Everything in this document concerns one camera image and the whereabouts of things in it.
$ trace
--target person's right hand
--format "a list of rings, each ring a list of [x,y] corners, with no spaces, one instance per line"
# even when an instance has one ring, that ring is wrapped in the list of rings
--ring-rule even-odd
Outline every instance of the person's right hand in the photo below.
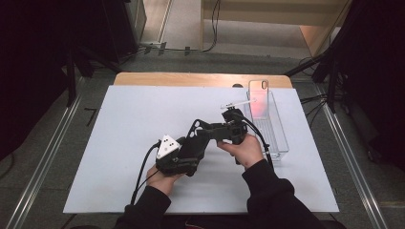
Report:
[[[217,146],[235,156],[246,169],[264,159],[262,148],[254,135],[246,134],[240,145],[218,141]]]

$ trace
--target black sleeve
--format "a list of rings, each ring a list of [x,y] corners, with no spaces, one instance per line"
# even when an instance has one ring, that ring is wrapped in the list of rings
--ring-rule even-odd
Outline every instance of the black sleeve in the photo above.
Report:
[[[163,192],[146,186],[138,202],[125,207],[124,215],[118,218],[114,228],[160,228],[160,221],[170,203],[169,197]]]
[[[278,178],[265,159],[243,173],[249,190],[247,211],[255,228],[324,228],[294,195],[287,179]]]

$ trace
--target floor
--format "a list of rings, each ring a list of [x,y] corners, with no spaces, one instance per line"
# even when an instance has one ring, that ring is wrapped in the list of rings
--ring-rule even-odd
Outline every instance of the floor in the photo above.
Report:
[[[172,7],[179,4],[173,0]],[[174,32],[179,18],[168,14],[167,28],[162,41],[173,49],[183,46],[198,46],[196,40],[186,39],[184,32]],[[203,45],[211,44],[211,22],[204,22],[206,35]],[[192,73],[266,73],[282,74],[297,66],[309,51],[302,34],[296,26],[269,24],[234,24],[220,21],[218,26],[217,46],[209,53],[192,53],[184,56],[181,52],[165,52],[158,55],[156,51],[139,54],[130,59],[121,68],[129,72],[192,72]],[[86,148],[96,117],[91,119],[92,109],[101,106],[103,96],[109,85],[113,84],[115,75],[109,70],[97,70],[94,78],[83,79],[79,84],[80,100],[75,107],[70,125],[66,128],[63,139],[58,141],[54,155],[50,156],[52,164],[39,181],[36,192],[32,192],[32,205],[27,205],[27,214],[16,223],[15,228],[71,228],[77,225],[97,225],[100,228],[111,228],[117,215],[78,215],[62,214],[70,185],[75,178],[75,171]],[[325,85],[314,85],[308,77],[300,73],[292,77],[293,87],[301,98],[317,95],[319,88]],[[0,179],[0,228],[6,228],[23,191],[30,185],[32,175],[41,162],[43,155],[50,151],[49,143],[55,142],[53,134],[66,112],[67,95],[61,95],[38,122],[30,136],[12,155],[14,163],[11,170]],[[313,101],[303,106],[309,112],[319,104]],[[327,109],[313,119],[309,115],[309,124],[318,151],[323,160],[330,185],[335,193],[340,213],[316,214],[320,219],[333,219],[343,222],[348,228],[403,228],[405,225],[405,173],[388,161],[371,162],[367,156],[367,147],[361,140],[349,115],[345,114],[339,104],[336,105],[336,117],[344,130],[350,150],[358,163],[375,198],[378,210],[382,213],[383,226],[373,224],[361,198],[361,188],[356,175],[351,173],[348,161],[342,153],[342,147],[336,140],[336,132],[330,125]],[[0,175],[10,167],[12,156],[0,161]]]

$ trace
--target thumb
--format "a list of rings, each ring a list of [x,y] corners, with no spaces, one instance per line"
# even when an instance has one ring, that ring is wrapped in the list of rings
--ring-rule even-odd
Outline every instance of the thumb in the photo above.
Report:
[[[235,149],[234,145],[223,142],[223,141],[218,141],[217,146],[218,146],[218,148],[223,149],[234,156],[234,154],[233,154],[234,149]]]

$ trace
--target gray carpet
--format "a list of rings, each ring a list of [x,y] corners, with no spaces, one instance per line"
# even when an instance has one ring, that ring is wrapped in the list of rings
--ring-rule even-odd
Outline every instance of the gray carpet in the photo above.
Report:
[[[188,56],[184,56],[182,52],[165,52],[164,55],[158,55],[158,52],[152,51],[131,58],[121,68],[126,72],[282,74],[297,66],[298,63],[299,60],[290,58],[200,52],[193,52]],[[304,76],[297,75],[293,78],[293,87],[300,97],[316,95],[312,83],[307,80],[295,80],[297,78],[301,79]],[[106,90],[109,85],[113,84],[114,79],[114,73],[100,69],[96,71],[93,78],[86,81],[74,119],[57,151],[23,228],[60,228],[70,217],[70,215],[63,214],[62,210],[96,120],[94,119],[88,126],[92,112],[86,111],[86,108],[98,109],[101,106]],[[2,206],[0,208],[0,228],[5,228],[7,225],[21,191],[30,180],[38,161],[45,152],[53,131],[63,115],[66,101],[65,94],[56,100],[32,130],[25,143],[14,152],[15,165],[0,180]],[[304,106],[304,110],[307,112],[316,105],[317,102],[308,103]],[[405,224],[404,208],[393,208],[391,205],[392,202],[398,204],[404,200],[404,194],[401,192],[405,185],[404,173],[389,163],[370,162],[364,143],[359,138],[350,118],[341,111],[338,112],[342,115],[342,126],[350,137],[353,149],[373,187],[374,194],[378,201],[386,203],[386,207],[382,208],[382,211],[390,228],[401,228]],[[347,228],[372,228],[329,122],[322,112],[314,119],[311,130],[340,209],[340,213],[333,214],[333,216],[344,223]],[[2,160],[0,173],[5,171],[9,164],[10,157]],[[332,219],[329,214],[316,214],[316,216],[320,219]],[[117,215],[113,214],[80,215],[75,217],[67,228],[85,224],[111,228],[116,219]]]

